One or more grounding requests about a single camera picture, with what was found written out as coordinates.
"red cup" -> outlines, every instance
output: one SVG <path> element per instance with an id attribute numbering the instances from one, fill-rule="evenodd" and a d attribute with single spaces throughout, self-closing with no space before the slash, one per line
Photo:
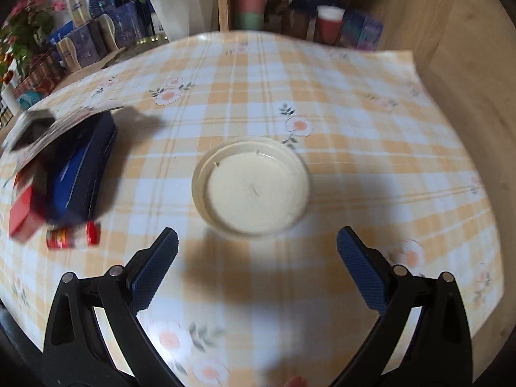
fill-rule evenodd
<path id="1" fill-rule="evenodd" d="M 315 39 L 326 45 L 335 45 L 341 38 L 344 9 L 328 5 L 317 7 Z"/>

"checkered tablecloth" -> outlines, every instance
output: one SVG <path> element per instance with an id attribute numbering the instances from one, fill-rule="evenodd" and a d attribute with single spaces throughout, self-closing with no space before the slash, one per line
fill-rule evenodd
<path id="1" fill-rule="evenodd" d="M 502 296 L 486 191 L 411 53 L 200 35 L 93 74 L 37 108 L 63 114 L 109 99 L 128 107 L 113 113 L 119 133 L 97 205 L 98 248 L 48 251 L 43 230 L 17 245 L 7 237 L 12 183 L 0 196 L 0 298 L 37 346 L 63 273 L 103 274 L 166 226 L 179 234 L 180 253 L 138 318 L 188 387 L 280 386 L 296 374 L 311 387 L 331 382 L 377 317 L 336 253 L 345 225 L 414 274 L 452 272 L 473 334 Z M 203 153 L 242 135 L 282 141 L 313 179 L 304 218 L 250 243 L 210 230 L 190 192 Z M 3 158 L 0 184 L 13 167 Z M 115 362 L 129 371 L 100 320 Z M 391 365 L 409 338 L 407 330 Z"/>

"blue gripper pad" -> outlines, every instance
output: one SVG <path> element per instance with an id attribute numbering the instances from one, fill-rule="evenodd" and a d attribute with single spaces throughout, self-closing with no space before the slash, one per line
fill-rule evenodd
<path id="1" fill-rule="evenodd" d="M 388 304 L 386 286 L 367 257 L 365 249 L 367 247 L 351 228 L 340 229 L 337 235 L 337 251 L 367 306 L 382 315 Z"/>
<path id="2" fill-rule="evenodd" d="M 168 268 L 177 256 L 178 246 L 177 233 L 167 227 L 152 246 L 146 249 L 149 251 L 148 257 L 141 264 L 140 270 L 132 278 L 128 287 L 132 294 L 129 308 L 133 315 L 140 310 L 145 310 L 151 304 Z"/>

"cream-colored bowl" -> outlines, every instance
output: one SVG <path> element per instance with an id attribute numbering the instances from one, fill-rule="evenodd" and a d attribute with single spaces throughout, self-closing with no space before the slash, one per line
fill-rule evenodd
<path id="1" fill-rule="evenodd" d="M 263 237 L 293 225 L 310 198 L 303 161 L 270 138 L 226 141 L 208 151 L 193 174 L 199 214 L 231 238 Z"/>

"plaid tablecloth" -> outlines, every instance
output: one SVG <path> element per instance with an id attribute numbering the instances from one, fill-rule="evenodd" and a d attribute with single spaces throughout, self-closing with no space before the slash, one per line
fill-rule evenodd
<path id="1" fill-rule="evenodd" d="M 296 374 L 313 387 L 331 382 L 377 317 L 336 253 L 344 225 L 414 274 L 452 272 L 473 334 L 499 301 L 489 200 L 411 53 L 200 35 L 93 74 L 37 108 L 63 114 L 108 99 L 130 107 L 113 114 L 119 133 L 99 196 L 98 248 L 48 251 L 43 230 L 17 245 L 7 237 L 12 183 L 0 197 L 0 298 L 37 346 L 63 273 L 103 274 L 166 226 L 179 234 L 180 253 L 138 318 L 187 386 L 279 386 Z M 190 192 L 203 153 L 242 135 L 287 144 L 313 179 L 304 218 L 251 243 L 211 231 Z M 4 158 L 0 184 L 12 168 Z M 129 371 L 100 320 L 115 362 Z"/>

